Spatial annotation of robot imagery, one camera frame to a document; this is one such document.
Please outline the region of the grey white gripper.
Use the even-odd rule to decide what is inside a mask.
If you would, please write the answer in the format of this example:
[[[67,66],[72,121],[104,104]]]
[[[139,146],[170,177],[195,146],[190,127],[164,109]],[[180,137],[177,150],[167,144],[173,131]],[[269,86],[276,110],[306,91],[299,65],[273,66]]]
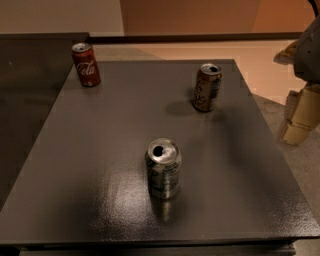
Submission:
[[[279,139],[298,146],[320,124],[320,15],[301,34],[298,41],[278,52],[273,61],[293,65],[295,75],[306,81],[299,92],[291,90],[286,99]]]

